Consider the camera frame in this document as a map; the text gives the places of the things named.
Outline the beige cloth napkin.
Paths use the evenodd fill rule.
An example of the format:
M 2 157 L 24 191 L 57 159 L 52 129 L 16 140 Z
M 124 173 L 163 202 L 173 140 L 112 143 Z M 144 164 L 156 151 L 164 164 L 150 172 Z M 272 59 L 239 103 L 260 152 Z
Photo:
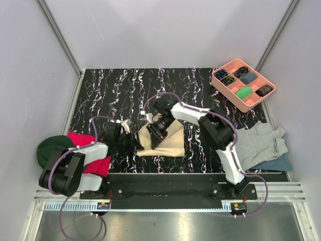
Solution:
M 144 125 L 138 131 L 138 138 L 144 150 L 137 151 L 139 157 L 183 157 L 185 155 L 184 147 L 184 126 L 175 120 L 167 129 L 168 136 L 155 149 L 151 148 L 150 134 L 147 125 Z

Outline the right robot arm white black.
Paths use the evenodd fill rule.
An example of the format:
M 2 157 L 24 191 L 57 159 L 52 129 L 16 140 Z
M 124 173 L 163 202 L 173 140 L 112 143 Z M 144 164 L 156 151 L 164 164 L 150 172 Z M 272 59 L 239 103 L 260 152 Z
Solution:
M 224 167 L 227 183 L 223 185 L 223 197 L 239 199 L 245 194 L 249 181 L 244 175 L 236 153 L 237 133 L 225 117 L 208 108 L 191 106 L 181 101 L 157 99 L 153 107 L 160 114 L 158 120 L 154 121 L 151 113 L 141 111 L 148 121 L 147 130 L 150 134 L 152 149 L 165 140 L 168 129 L 175 120 L 197 125 L 206 143 L 216 151 Z

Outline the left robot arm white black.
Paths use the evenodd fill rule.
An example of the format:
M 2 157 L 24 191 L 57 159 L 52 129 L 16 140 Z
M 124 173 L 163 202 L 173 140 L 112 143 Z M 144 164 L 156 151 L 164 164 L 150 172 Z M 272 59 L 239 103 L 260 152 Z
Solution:
M 128 154 L 144 148 L 131 132 L 130 120 L 111 121 L 101 135 L 86 136 L 70 133 L 41 142 L 37 159 L 43 171 L 39 186 L 54 195 L 71 197 L 76 192 L 91 191 L 98 199 L 108 194 L 103 183 L 116 153 Z

